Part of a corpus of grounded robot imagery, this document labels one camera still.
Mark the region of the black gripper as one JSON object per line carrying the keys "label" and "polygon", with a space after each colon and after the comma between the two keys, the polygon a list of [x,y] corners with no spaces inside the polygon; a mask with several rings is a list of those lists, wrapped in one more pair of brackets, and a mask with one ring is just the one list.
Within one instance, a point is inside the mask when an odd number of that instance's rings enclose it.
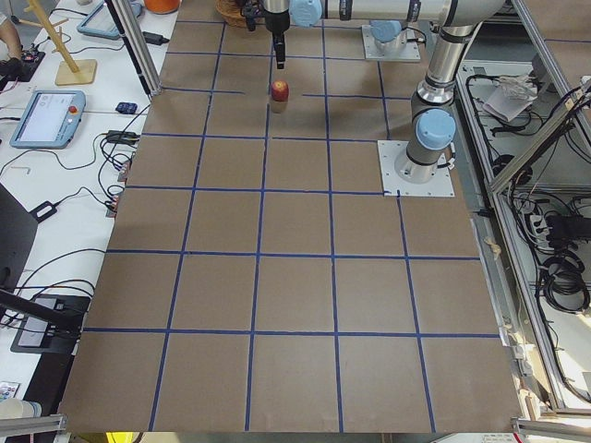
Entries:
{"label": "black gripper", "polygon": [[261,0],[244,2],[244,19],[247,29],[254,31],[256,19],[263,18],[266,29],[271,33],[275,63],[278,69],[285,65],[284,34],[290,28],[288,0]]}

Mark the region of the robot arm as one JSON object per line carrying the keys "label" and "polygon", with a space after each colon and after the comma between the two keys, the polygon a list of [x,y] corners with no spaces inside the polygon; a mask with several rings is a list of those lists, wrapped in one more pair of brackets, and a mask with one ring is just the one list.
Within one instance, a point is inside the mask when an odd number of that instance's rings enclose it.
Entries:
{"label": "robot arm", "polygon": [[371,20],[370,34],[380,51],[401,50],[407,42],[406,31],[399,20]]}
{"label": "robot arm", "polygon": [[451,145],[456,125],[446,107],[452,102],[455,76],[477,26],[495,15],[501,1],[240,1],[247,28],[263,18],[271,33],[276,66],[284,68],[284,34],[295,24],[310,28],[320,19],[431,20],[439,25],[424,79],[412,96],[413,136],[395,161],[403,180],[425,184],[432,179],[440,155]]}

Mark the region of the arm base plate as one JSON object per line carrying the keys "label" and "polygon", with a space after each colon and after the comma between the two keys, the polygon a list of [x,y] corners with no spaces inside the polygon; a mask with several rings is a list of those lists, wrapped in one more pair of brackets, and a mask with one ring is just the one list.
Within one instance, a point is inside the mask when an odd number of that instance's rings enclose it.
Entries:
{"label": "arm base plate", "polygon": [[402,30],[398,22],[387,26],[363,25],[361,28],[365,58],[371,61],[418,63],[421,55],[415,33]]}
{"label": "arm base plate", "polygon": [[423,166],[407,157],[404,140],[379,140],[382,194],[386,197],[454,198],[451,170],[454,157],[442,152],[438,162]]}

